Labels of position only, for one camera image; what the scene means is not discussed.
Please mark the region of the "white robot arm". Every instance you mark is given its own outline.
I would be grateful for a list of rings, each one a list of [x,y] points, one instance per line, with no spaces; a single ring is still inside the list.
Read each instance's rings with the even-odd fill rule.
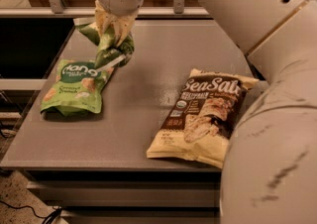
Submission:
[[[221,224],[317,224],[315,0],[198,0],[263,76],[227,151]]]

